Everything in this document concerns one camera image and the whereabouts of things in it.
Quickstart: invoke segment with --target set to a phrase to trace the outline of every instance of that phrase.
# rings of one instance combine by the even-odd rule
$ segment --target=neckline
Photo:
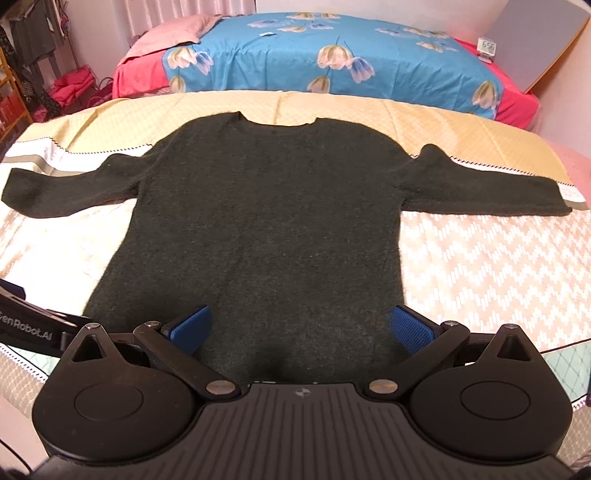
[[[310,124],[294,125],[293,127],[285,125],[267,125],[258,124],[246,118],[242,112],[234,112],[232,114],[232,120],[230,125],[232,129],[247,137],[293,137],[295,135],[301,135],[302,133],[312,130],[317,127],[321,118],[316,118]]]

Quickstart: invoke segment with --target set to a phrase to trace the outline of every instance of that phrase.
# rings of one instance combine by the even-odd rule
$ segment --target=blue floral blanket
[[[174,92],[295,90],[397,100],[494,119],[502,83],[444,32],[335,14],[222,20],[170,48]]]

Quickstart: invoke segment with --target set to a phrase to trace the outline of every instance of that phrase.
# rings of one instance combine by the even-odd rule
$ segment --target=pillow
[[[199,43],[201,37],[209,32],[221,18],[221,15],[198,14],[168,20],[142,35],[119,62],[119,65],[128,59],[166,50],[179,43]]]

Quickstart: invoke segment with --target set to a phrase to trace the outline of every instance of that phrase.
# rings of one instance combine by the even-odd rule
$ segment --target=screw
[[[380,395],[388,395],[390,393],[396,392],[398,389],[398,384],[393,380],[388,379],[381,379],[381,380],[374,380],[369,384],[369,389]]]
[[[214,380],[209,382],[205,389],[212,395],[228,395],[236,390],[236,385],[228,380]]]

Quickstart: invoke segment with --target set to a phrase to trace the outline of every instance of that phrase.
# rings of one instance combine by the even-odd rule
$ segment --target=black sweater
[[[240,383],[388,375],[401,210],[570,212],[549,179],[462,167],[434,145],[413,160],[359,124],[272,127],[239,113],[192,120],[89,173],[15,168],[2,200],[47,218],[131,197],[127,235],[84,314],[125,332],[207,303],[202,361]]]

